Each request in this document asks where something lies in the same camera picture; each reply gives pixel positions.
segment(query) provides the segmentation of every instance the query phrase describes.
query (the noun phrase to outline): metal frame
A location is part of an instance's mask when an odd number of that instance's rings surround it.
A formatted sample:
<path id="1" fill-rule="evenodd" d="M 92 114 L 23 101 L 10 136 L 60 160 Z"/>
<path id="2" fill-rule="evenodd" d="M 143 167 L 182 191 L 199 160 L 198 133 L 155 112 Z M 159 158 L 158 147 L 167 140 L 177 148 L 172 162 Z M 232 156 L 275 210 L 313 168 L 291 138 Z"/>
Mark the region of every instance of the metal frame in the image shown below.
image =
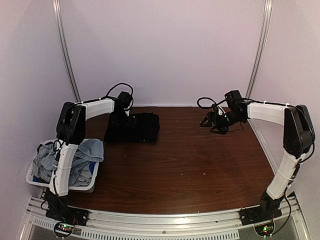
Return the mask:
<path id="1" fill-rule="evenodd" d="M 265 0 L 264 5 L 264 12 L 263 12 L 263 19 L 262 19 L 262 25 L 261 25 L 261 32 L 260 32 L 260 38 L 258 43 L 258 48 L 256 50 L 255 60 L 253 64 L 253 69 L 250 77 L 250 82 L 245 94 L 246 98 L 250 98 L 256 78 L 258 75 L 259 67 L 262 61 L 263 51 L 266 45 L 266 40 L 269 32 L 269 26 L 270 26 L 270 20 L 271 20 L 271 13 L 272 13 L 272 0 Z"/>
<path id="2" fill-rule="evenodd" d="M 33 226 L 51 230 L 56 223 L 47 218 L 46 211 L 40 208 L 42 201 L 40 198 L 31 198 L 24 225 L 20 229 L 19 240 L 28 240 Z M 299 239 L 309 240 L 297 199 L 290 197 L 289 202 Z M 285 201 L 280 204 L 280 209 L 282 216 L 276 219 L 286 218 L 289 207 Z M 235 240 L 239 239 L 239 230 L 253 227 L 252 224 L 242 226 L 239 210 L 159 215 L 89 210 L 87 225 L 76 226 L 72 236 L 88 240 L 210 240 L 215 239 L 214 236 L 229 236 L 225 239 Z"/>
<path id="3" fill-rule="evenodd" d="M 79 90 L 78 90 L 78 87 L 76 84 L 74 72 L 72 70 L 69 52 L 68 52 L 68 48 L 67 48 L 67 41 L 66 41 L 66 36 L 65 36 L 65 31 L 64 31 L 64 24 L 63 24 L 63 20 L 62 20 L 61 9 L 60 9 L 60 0 L 52 0 L 52 3 L 53 3 L 53 12 L 54 12 L 55 21 L 56 21 L 56 27 L 57 27 L 60 45 L 61 45 L 63 61 L 64 61 L 66 72 L 67 72 L 67 75 L 69 78 L 71 90 L 72 90 L 75 101 L 81 102 Z"/>

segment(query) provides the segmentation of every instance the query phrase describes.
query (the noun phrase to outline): brown wooden surface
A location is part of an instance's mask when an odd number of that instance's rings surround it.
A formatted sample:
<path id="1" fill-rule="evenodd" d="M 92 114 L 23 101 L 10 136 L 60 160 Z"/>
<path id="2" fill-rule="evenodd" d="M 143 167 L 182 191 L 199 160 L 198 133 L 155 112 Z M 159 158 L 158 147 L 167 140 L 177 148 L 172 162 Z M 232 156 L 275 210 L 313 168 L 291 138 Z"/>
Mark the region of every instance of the brown wooden surface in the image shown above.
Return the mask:
<path id="1" fill-rule="evenodd" d="M 218 135 L 199 127 L 207 110 L 137 107 L 159 115 L 154 143 L 104 145 L 93 193 L 70 192 L 70 205 L 133 214 L 226 210 L 259 203 L 273 171 L 250 128 Z M 86 138 L 103 140 L 108 115 L 90 119 Z M 238 124 L 230 130 L 239 129 Z"/>

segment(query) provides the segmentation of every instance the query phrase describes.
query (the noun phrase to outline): vertical metal post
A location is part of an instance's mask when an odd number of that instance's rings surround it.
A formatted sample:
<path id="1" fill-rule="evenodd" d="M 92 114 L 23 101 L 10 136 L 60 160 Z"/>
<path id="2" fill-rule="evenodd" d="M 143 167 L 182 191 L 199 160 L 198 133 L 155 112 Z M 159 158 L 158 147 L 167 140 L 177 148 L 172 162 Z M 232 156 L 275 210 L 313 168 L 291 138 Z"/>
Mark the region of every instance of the vertical metal post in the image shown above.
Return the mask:
<path id="1" fill-rule="evenodd" d="M 75 81 L 75 76 L 72 70 L 68 48 L 67 48 L 67 41 L 66 41 L 66 36 L 64 31 L 61 9 L 60 9 L 60 0 L 52 0 L 52 3 L 53 3 L 53 11 L 54 11 L 57 30 L 58 30 L 61 50 L 62 50 L 63 61 L 64 61 L 66 72 L 69 78 L 71 90 L 72 90 L 74 99 L 77 102 L 80 102 L 81 98 L 80 98 L 80 94 Z"/>
<path id="2" fill-rule="evenodd" d="M 260 39 L 258 43 L 258 48 L 256 50 L 256 56 L 254 60 L 254 65 L 250 77 L 250 82 L 245 94 L 246 98 L 250 98 L 256 78 L 258 75 L 259 67 L 262 60 L 263 51 L 266 45 L 266 40 L 268 36 L 269 26 L 270 26 L 270 20 L 271 20 L 271 13 L 272 13 L 272 0 L 265 0 L 264 5 L 264 12 L 263 12 L 263 19 L 262 19 L 262 25 L 261 25 L 261 32 L 260 32 Z"/>

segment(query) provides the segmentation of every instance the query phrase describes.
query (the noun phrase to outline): black cloth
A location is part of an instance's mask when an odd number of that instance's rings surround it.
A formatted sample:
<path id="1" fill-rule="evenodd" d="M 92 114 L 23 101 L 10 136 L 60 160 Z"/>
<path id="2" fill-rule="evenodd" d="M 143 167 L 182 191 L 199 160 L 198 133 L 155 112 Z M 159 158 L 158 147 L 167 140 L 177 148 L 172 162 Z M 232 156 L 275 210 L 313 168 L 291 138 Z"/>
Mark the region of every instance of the black cloth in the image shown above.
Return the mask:
<path id="1" fill-rule="evenodd" d="M 123 121 L 112 113 L 104 135 L 105 143 L 149 143 L 158 138 L 159 116 L 153 113 L 131 114 Z"/>

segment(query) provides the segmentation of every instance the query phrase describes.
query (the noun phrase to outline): pile of laundry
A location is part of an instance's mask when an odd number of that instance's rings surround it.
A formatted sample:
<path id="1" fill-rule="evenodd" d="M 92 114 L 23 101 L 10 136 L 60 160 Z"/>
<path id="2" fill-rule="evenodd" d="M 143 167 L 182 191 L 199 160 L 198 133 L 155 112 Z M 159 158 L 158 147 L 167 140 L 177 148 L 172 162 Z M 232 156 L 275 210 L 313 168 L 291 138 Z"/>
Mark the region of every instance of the pile of laundry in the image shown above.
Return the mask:
<path id="1" fill-rule="evenodd" d="M 33 181 L 49 183 L 56 157 L 53 142 L 40 145 L 33 160 Z M 76 150 L 70 170 L 69 186 L 86 187 L 91 183 L 96 163 L 104 160 L 104 144 L 99 139 L 84 139 Z"/>

